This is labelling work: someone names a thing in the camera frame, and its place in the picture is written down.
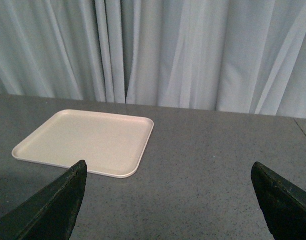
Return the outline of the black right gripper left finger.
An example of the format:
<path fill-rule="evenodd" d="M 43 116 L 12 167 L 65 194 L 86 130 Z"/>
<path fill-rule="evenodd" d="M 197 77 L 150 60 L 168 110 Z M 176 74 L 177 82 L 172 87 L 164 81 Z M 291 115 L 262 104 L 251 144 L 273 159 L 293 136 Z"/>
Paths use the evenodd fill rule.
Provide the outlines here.
<path fill-rule="evenodd" d="M 83 201 L 87 165 L 78 161 L 0 218 L 0 240 L 67 240 Z"/>

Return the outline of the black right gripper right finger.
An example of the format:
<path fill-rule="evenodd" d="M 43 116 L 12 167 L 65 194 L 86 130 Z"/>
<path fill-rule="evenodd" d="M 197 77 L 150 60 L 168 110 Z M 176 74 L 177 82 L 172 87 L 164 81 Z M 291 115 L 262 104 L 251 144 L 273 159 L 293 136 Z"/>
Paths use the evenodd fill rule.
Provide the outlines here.
<path fill-rule="evenodd" d="M 274 239 L 306 240 L 306 191 L 258 161 L 251 181 Z"/>

